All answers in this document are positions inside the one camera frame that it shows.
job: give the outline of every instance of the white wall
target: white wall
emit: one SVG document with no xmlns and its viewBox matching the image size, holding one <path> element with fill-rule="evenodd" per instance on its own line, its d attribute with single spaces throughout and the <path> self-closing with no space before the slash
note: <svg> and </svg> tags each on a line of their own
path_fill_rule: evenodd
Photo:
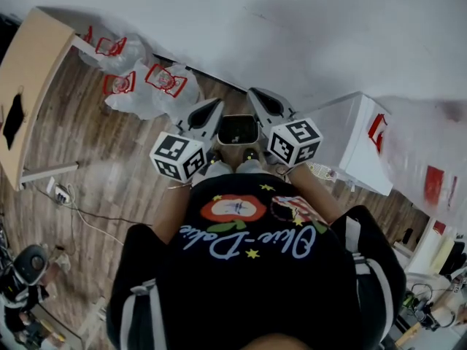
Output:
<svg viewBox="0 0 467 350">
<path fill-rule="evenodd" d="M 467 0 L 0 0 L 19 18 L 34 6 L 123 20 L 162 55 L 305 111 L 356 90 L 467 95 Z"/>
</svg>

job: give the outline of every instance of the black t-shirt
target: black t-shirt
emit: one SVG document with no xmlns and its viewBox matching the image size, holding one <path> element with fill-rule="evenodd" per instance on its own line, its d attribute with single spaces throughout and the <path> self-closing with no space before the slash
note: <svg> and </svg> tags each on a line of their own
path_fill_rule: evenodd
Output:
<svg viewBox="0 0 467 350">
<path fill-rule="evenodd" d="M 295 187 L 267 174 L 197 185 L 168 246 L 146 226 L 129 230 L 108 311 L 112 342 L 118 347 L 129 289 L 155 277 L 168 349 L 240 349 L 272 333 L 314 350 L 359 349 L 366 329 L 352 255 L 314 214 Z M 366 229 L 379 234 L 376 247 L 389 248 L 389 269 L 403 276 L 376 224 Z M 394 292 L 403 291 L 404 278 L 393 280 Z M 150 323 L 140 324 L 143 338 Z"/>
</svg>

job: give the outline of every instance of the wooden floor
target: wooden floor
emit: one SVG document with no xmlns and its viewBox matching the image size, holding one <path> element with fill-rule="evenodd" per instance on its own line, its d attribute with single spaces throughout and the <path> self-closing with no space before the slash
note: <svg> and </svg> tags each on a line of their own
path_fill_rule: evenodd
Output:
<svg viewBox="0 0 467 350">
<path fill-rule="evenodd" d="M 196 76 L 206 98 L 221 97 L 227 103 L 227 112 L 247 109 L 243 93 Z M 141 121 L 132 114 L 112 111 L 101 93 L 103 79 L 101 72 L 82 63 L 76 53 L 67 56 L 40 110 L 26 168 L 77 160 L 78 171 L 56 179 L 63 185 L 73 185 L 81 209 L 152 223 L 168 181 L 156 174 L 148 155 L 158 134 L 170 126 L 169 119 L 162 116 Z M 121 245 L 85 226 L 76 213 L 54 204 L 36 187 L 29 185 L 22 192 L 14 192 L 3 174 L 0 180 L 1 210 L 13 251 L 18 253 L 36 243 L 47 244 L 50 251 L 64 246 L 71 255 L 72 269 L 58 277 L 46 306 L 77 330 L 90 304 L 100 296 L 109 298 Z M 35 183 L 45 190 L 47 182 Z M 358 188 L 350 192 L 342 182 L 327 185 L 345 208 L 367 205 L 391 242 L 402 239 L 407 228 L 414 229 L 409 242 L 409 248 L 414 248 L 428 218 L 400 193 L 393 191 L 383 197 Z M 120 240 L 130 226 L 122 221 L 85 217 Z M 93 348 L 112 348 L 104 330 Z"/>
</svg>

